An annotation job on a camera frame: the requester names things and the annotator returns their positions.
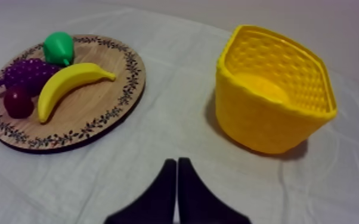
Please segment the red apple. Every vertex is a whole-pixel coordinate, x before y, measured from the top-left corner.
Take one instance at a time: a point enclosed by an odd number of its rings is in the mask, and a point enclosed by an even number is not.
[[[10,117],[22,119],[29,117],[34,109],[26,88],[23,86],[13,86],[5,92],[4,107]]]

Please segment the plastic fruit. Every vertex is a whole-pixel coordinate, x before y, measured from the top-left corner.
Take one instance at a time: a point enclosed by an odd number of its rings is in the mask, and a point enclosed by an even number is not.
[[[43,44],[46,61],[69,66],[74,57],[74,41],[68,33],[55,32]]]
[[[17,85],[24,86],[27,93],[34,97],[39,95],[47,80],[59,70],[58,66],[45,63],[39,58],[21,60],[3,71],[0,86],[4,85],[6,89]]]
[[[13,86],[5,92],[4,107],[14,119],[27,118],[34,109],[33,102],[23,86]]]
[[[114,81],[116,76],[94,63],[79,63],[61,69],[47,81],[39,96],[39,121],[46,122],[58,100],[71,89],[96,82],[102,78]]]

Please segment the basket rim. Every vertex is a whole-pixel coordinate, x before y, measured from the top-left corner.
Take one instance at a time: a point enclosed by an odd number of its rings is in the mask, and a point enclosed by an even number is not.
[[[305,54],[307,57],[312,59],[312,61],[314,63],[316,63],[316,65],[318,65],[318,68],[321,71],[320,74],[323,79],[326,100],[329,104],[329,110],[327,112],[318,112],[318,111],[312,111],[309,109],[297,107],[292,104],[285,104],[283,102],[273,101],[269,98],[264,97],[263,95],[259,94],[258,92],[255,92],[252,89],[249,89],[247,86],[243,85],[241,83],[241,81],[236,79],[235,76],[227,69],[227,67],[225,65],[225,58],[227,57],[228,50],[230,49],[231,45],[235,41],[236,37],[238,36],[239,31],[241,31],[242,29],[245,29],[245,28],[252,30],[252,31],[262,33],[264,35],[268,35],[272,38],[282,39],[282,40],[286,41],[289,45],[294,47],[297,51]],[[278,33],[272,32],[270,30],[267,30],[267,29],[264,29],[264,28],[261,28],[258,26],[253,26],[253,25],[242,24],[242,25],[237,26],[235,31],[231,35],[230,40],[227,42],[223,52],[221,53],[221,55],[218,59],[217,69],[219,71],[221,71],[221,73],[227,79],[230,79],[232,84],[244,89],[245,91],[250,93],[252,96],[254,96],[256,99],[258,99],[262,102],[265,102],[266,104],[268,104],[276,109],[279,109],[281,111],[287,111],[288,113],[292,113],[294,115],[298,115],[298,116],[302,116],[302,117],[310,117],[313,119],[320,119],[320,120],[322,120],[322,119],[330,120],[330,119],[334,118],[335,115],[337,114],[337,105],[336,105],[335,97],[334,97],[334,94],[332,91],[329,76],[327,74],[327,69],[326,69],[326,66],[324,65],[323,61],[318,56],[316,56],[313,52],[311,52],[309,49],[305,48],[301,44],[299,44],[283,35],[280,35]]]

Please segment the floral border pattern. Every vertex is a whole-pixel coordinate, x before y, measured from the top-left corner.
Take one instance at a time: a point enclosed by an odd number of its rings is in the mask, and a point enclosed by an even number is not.
[[[104,125],[106,125],[107,122],[112,117],[120,116],[120,114],[123,111],[123,109],[120,106],[128,105],[130,100],[132,100],[132,94],[134,93],[133,91],[139,85],[138,75],[141,72],[141,70],[137,66],[138,63],[135,60],[135,54],[128,50],[129,47],[122,43],[116,43],[111,40],[101,39],[98,36],[93,38],[73,37],[73,40],[74,42],[77,43],[98,43],[99,45],[103,45],[108,48],[117,49],[120,52],[124,52],[125,60],[126,60],[126,70],[129,71],[130,76],[126,77],[127,84],[123,87],[122,95],[119,97],[118,106],[115,106],[111,110],[107,110],[100,117],[94,118],[93,121],[86,122],[83,128],[81,128],[80,131],[78,132],[74,132],[70,130],[68,133],[62,135],[53,134],[47,136],[46,138],[35,137],[33,139],[30,139],[30,136],[27,135],[25,132],[21,132],[18,129],[16,129],[11,123],[2,122],[1,118],[3,115],[0,114],[0,132],[2,132],[4,136],[13,138],[15,140],[15,143],[17,144],[18,143],[27,144],[28,148],[30,149],[48,147],[49,145],[55,148],[63,147],[66,144],[72,142],[74,139],[90,138],[92,133],[95,131],[95,129],[104,127]],[[33,48],[28,49],[23,54],[13,59],[13,63],[26,59],[28,56],[31,56],[35,51],[42,49],[42,47],[43,44],[40,43],[34,46]]]

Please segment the table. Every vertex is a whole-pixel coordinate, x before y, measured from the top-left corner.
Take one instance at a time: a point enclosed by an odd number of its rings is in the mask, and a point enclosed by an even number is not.
[[[230,32],[112,4],[3,4],[0,68],[57,30],[127,43],[144,60],[147,86],[123,124],[78,150],[30,155],[0,143],[0,223],[102,223],[178,157],[255,224],[359,223],[359,82],[329,69],[337,118],[306,145],[267,157],[215,121],[215,63]]]

